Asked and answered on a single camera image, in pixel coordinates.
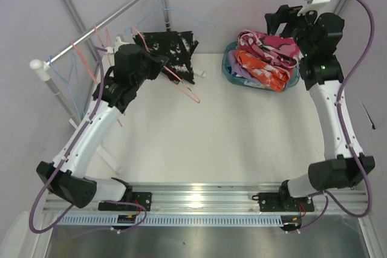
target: black garment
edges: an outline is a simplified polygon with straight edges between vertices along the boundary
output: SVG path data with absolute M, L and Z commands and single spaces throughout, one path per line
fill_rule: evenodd
M 162 31 L 159 33 L 142 33 L 146 45 L 153 54 L 167 56 L 169 58 L 166 65 L 171 71 L 191 84 L 194 84 L 194 71 L 191 65 L 191 55 L 199 42 L 193 37 L 191 31 L 179 33 L 177 31 Z M 139 35 L 136 34 L 134 42 L 145 47 Z M 163 70 L 163 73 L 169 77 L 169 80 L 176 81 L 171 73 Z

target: white table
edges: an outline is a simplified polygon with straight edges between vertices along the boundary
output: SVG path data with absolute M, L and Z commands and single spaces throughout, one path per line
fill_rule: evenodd
M 324 160 L 317 110 L 302 80 L 275 93 L 237 86 L 221 71 L 222 54 L 194 54 L 207 72 L 190 87 L 196 104 L 159 77 L 146 81 L 103 147 L 127 182 L 281 182 Z M 98 154 L 88 175 L 114 172 Z

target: purple cloth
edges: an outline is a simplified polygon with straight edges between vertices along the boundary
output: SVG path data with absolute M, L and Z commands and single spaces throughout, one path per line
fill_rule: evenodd
M 261 83 L 258 79 L 254 78 L 250 73 L 242 68 L 242 66 L 238 63 L 236 57 L 235 57 L 235 51 L 232 50 L 229 51 L 227 57 L 229 58 L 229 62 L 231 65 L 231 72 L 240 75 L 241 77 L 244 77 L 245 79 L 255 82 L 255 83 Z

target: clothes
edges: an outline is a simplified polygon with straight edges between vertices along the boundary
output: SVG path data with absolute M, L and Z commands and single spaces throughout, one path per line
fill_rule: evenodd
M 231 65 L 231 72 L 235 73 L 241 77 L 244 77 L 245 79 L 255 82 L 255 83 L 260 83 L 260 81 L 257 78 L 254 78 L 248 71 L 246 71 L 242 66 L 239 64 L 235 57 L 235 52 L 236 50 L 229 51 L 227 54 L 227 57 L 229 58 L 229 63 Z
M 244 51 L 242 48 L 236 49 L 235 57 L 241 66 L 253 77 L 276 92 L 282 92 L 284 90 L 286 82 L 290 80 L 293 71 L 293 69 L 290 71 L 289 69 L 266 63 Z
M 238 35 L 237 43 L 246 52 L 275 66 L 294 68 L 299 63 L 300 51 L 292 38 L 283 39 L 243 30 Z
M 145 42 L 153 54 L 167 56 L 169 58 L 166 65 L 176 75 L 182 79 L 194 84 L 194 71 L 191 65 L 191 55 L 199 44 L 193 37 L 191 31 L 177 32 L 177 31 L 162 31 L 156 33 L 142 33 Z M 134 42 L 145 47 L 139 35 L 136 35 Z M 176 77 L 171 73 L 163 70 L 171 81 L 178 82 Z

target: blue basket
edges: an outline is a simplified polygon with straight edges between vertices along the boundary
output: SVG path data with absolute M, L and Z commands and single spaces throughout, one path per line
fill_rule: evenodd
M 231 83 L 236 84 L 236 85 L 248 86 L 248 87 L 253 87 L 253 88 L 257 88 L 257 89 L 264 89 L 264 90 L 273 91 L 268 86 L 260 83 L 259 81 L 252 82 L 250 80 L 245 79 L 244 77 L 237 77 L 235 73 L 232 73 L 231 65 L 230 65 L 229 58 L 227 57 L 227 55 L 228 55 L 229 51 L 235 50 L 237 48 L 237 46 L 238 45 L 236 44 L 236 42 L 233 42 L 233 43 L 229 44 L 227 46 L 226 50 L 224 51 L 223 60 L 222 60 L 222 72 L 226 75 L 227 79 Z M 300 73 L 299 73 L 298 66 L 297 66 L 294 68 L 294 73 L 293 73 L 291 79 L 286 83 L 284 91 L 288 88 L 295 86 L 298 83 L 299 79 L 300 79 Z

